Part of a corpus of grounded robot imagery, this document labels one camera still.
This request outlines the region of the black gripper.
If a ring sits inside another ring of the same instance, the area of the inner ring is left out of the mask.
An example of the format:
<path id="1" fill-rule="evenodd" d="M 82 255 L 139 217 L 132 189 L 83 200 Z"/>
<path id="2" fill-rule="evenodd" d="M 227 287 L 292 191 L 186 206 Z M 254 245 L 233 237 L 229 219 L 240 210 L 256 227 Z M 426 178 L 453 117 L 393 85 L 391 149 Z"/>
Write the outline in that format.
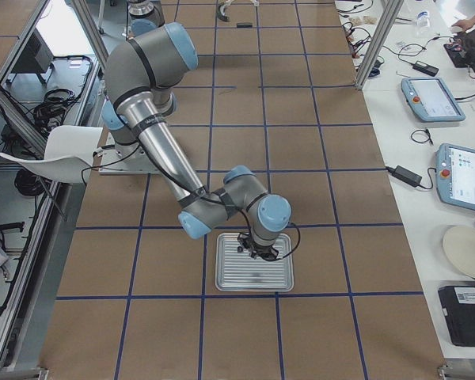
<path id="1" fill-rule="evenodd" d="M 265 261 L 278 260 L 279 251 L 273 245 L 260 245 L 253 240 L 251 234 L 240 233 L 237 236 L 237 242 L 238 246 L 243 247 L 244 251 L 247 251 L 253 259 L 259 257 Z"/>

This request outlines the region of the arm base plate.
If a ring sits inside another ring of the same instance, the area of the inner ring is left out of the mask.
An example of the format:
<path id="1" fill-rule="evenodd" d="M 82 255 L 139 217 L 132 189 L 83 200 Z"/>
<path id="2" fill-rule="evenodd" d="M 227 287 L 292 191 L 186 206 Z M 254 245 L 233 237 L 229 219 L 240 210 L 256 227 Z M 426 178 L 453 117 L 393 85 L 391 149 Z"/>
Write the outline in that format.
<path id="1" fill-rule="evenodd" d="M 98 171 L 102 175 L 159 174 L 144 149 L 128 127 L 111 129 L 106 140 Z"/>

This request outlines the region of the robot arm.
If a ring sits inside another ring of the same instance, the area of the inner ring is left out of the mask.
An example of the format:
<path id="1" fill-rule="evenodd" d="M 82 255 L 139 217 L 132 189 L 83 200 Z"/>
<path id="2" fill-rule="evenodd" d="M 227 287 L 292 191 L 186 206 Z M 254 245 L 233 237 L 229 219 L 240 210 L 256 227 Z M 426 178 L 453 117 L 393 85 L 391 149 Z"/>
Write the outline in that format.
<path id="1" fill-rule="evenodd" d="M 131 38 L 108 56 L 104 77 L 114 112 L 172 189 L 178 220 L 193 239 L 209 234 L 237 213 L 248 230 L 239 234 L 251 257 L 277 261 L 273 245 L 288 226 L 291 205 L 271 194 L 243 165 L 229 171 L 223 186 L 209 192 L 168 129 L 159 93 L 167 93 L 190 70 L 198 55 L 183 25 L 172 22 Z"/>
<path id="2" fill-rule="evenodd" d="M 133 21 L 148 20 L 156 27 L 165 24 L 162 3 L 158 0 L 127 0 L 127 11 Z"/>

